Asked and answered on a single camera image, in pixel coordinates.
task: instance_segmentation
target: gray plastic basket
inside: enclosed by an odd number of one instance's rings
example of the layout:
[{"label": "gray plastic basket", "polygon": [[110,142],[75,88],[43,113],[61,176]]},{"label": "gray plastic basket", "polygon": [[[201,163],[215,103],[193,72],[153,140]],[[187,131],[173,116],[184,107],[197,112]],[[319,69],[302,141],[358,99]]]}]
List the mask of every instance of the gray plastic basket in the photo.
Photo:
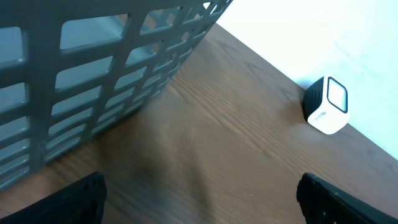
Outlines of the gray plastic basket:
[{"label": "gray plastic basket", "polygon": [[231,1],[0,1],[0,189],[158,94]]}]

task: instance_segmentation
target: wooden surface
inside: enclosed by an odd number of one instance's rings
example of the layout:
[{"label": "wooden surface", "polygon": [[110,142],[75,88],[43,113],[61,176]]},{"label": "wooden surface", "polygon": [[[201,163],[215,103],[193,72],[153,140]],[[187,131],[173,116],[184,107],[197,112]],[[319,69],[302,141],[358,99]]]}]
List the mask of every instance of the wooden surface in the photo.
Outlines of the wooden surface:
[{"label": "wooden surface", "polygon": [[0,216],[99,170],[103,223],[304,223],[304,172],[398,217],[398,162],[350,125],[312,128],[302,95],[215,25],[163,94],[1,192]]}]

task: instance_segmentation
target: black plastic part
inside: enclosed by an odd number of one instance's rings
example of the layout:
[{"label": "black plastic part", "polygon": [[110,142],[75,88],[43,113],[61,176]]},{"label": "black plastic part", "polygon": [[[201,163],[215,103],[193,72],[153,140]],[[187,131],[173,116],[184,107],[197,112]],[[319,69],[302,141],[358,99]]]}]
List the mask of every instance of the black plastic part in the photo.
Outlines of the black plastic part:
[{"label": "black plastic part", "polygon": [[106,199],[103,174],[95,172],[0,220],[0,224],[100,224]]},{"label": "black plastic part", "polygon": [[396,218],[310,173],[298,183],[296,197],[307,224],[398,224]]},{"label": "black plastic part", "polygon": [[308,117],[317,110],[322,103],[323,95],[323,77],[313,83],[307,90],[305,90],[302,109],[304,118],[308,121]]}]

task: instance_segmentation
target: small white device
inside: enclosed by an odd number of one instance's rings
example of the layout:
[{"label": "small white device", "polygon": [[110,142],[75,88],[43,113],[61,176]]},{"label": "small white device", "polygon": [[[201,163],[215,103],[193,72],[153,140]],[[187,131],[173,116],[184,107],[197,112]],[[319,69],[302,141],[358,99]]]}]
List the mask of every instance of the small white device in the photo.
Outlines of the small white device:
[{"label": "small white device", "polygon": [[305,90],[302,108],[305,120],[325,134],[334,134],[349,119],[347,89],[331,76],[324,76]]}]

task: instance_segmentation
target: wall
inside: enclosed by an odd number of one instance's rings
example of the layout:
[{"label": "wall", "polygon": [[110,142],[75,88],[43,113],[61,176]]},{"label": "wall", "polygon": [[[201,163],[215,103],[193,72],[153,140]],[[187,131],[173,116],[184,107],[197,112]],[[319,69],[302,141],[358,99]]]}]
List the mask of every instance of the wall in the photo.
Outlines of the wall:
[{"label": "wall", "polygon": [[235,0],[218,24],[303,88],[329,74],[350,121],[398,158],[398,1]]}]

